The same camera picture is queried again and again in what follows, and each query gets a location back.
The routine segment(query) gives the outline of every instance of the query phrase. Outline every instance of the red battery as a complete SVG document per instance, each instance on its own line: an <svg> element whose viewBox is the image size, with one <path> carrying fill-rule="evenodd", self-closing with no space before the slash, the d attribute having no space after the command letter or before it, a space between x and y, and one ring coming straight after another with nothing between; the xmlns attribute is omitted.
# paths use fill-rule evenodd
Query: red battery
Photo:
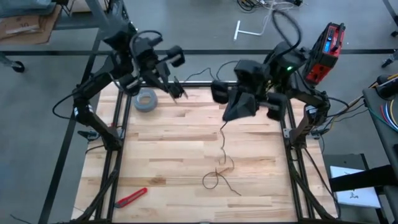
<svg viewBox="0 0 398 224"><path fill-rule="evenodd" d="M310 60L307 62L303 74L307 82L319 84L329 71L335 66L340 56L344 39L344 24L329 23L313 46Z"/></svg>

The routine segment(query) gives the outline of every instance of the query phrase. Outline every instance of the red utility knife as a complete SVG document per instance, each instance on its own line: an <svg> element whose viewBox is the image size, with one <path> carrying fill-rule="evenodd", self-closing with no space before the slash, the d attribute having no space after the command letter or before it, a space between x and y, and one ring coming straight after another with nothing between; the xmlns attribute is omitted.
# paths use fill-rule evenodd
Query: red utility knife
<svg viewBox="0 0 398 224"><path fill-rule="evenodd" d="M143 189L138 190L137 192L133 193L130 196L127 196L125 198L122 198L121 200L117 201L114 206L116 208L123 208L124 206L130 204L131 202L135 201L135 199L143 196L146 192L148 192L148 189L144 187Z"/></svg>

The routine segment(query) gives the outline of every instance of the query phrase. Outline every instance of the wooden board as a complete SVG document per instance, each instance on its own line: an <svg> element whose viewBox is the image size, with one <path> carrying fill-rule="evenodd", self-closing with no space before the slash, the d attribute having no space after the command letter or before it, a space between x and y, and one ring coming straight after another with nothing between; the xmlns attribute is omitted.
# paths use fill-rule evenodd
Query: wooden board
<svg viewBox="0 0 398 224"><path fill-rule="evenodd" d="M223 175L215 189L202 186L205 174L223 166L219 132L224 105L217 105L207 88L187 89L189 99L175 104L169 95L156 91L158 107L140 113L131 107L123 152L117 200L142 187L148 193L130 205L115 209L114 222L289 222L296 221L292 190L280 124L267 118L267 109L257 116L238 119L224 128L225 151L233 158L234 170ZM118 90L105 88L97 114L111 123ZM303 103L292 101L295 119L303 115ZM101 141L89 147L102 144ZM318 141L307 140L308 150L324 178L326 171ZM78 217L100 188L105 151L87 154L76 196L73 218ZM321 204L335 214L333 199L304 155L310 187ZM215 183L215 177L206 184Z"/></svg>

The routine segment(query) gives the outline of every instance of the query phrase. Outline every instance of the white paper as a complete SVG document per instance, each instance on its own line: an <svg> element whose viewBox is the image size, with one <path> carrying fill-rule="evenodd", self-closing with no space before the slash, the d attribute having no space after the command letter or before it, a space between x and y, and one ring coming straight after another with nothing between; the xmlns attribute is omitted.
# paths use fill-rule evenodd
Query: white paper
<svg viewBox="0 0 398 224"><path fill-rule="evenodd" d="M350 169L344 167L330 166L331 177L340 177L348 174L355 174L363 170ZM374 187L363 189L346 190L336 192L337 201L343 205L354 205L368 208L380 208L380 201Z"/></svg>

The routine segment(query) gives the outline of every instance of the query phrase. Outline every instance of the concrete floor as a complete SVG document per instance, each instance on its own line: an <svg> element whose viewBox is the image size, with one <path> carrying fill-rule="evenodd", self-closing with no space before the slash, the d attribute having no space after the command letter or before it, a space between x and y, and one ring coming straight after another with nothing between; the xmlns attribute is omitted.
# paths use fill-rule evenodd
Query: concrete floor
<svg viewBox="0 0 398 224"><path fill-rule="evenodd" d="M308 6L290 10L303 30L302 45L311 47L330 21L347 26L344 49L398 48L398 40L389 34L397 29L381 0L317 1L306 0ZM232 0L153 0L126 1L133 23L139 29L155 29L163 33L164 43L158 49L175 44L184 49L273 49L281 41L269 25L262 37L240 34L233 42L236 21L244 30L257 31L266 11L244 14ZM398 10L398 4L392 2ZM281 22L289 36L294 31ZM89 50L96 29L68 30L53 33L50 43L36 46L1 46L0 50ZM104 44L101 49L108 49ZM213 73L229 60L250 58L261 61L265 55L187 55L187 62L173 74L181 80L192 73L211 67ZM318 86L328 95L351 101L361 94L377 76L398 71L398 63L381 69L387 55L342 55L332 72ZM0 117L0 223L20 223L13 214L37 223L49 187L53 169L68 122L56 118L52 106L68 95L80 82L88 57L11 57L23 61L27 71L16 74L1 67ZM98 57L93 71L99 69L104 57ZM235 80L233 65L225 67L220 77ZM192 80L210 80L209 75ZM332 112L341 105L332 103ZM69 115L71 101L58 107ZM371 167L388 163L368 113L344 120L325 135L325 154L365 153ZM50 223L67 221L72 214L86 141L75 135L67 158ZM375 222L374 212L344 207L345 220Z"/></svg>

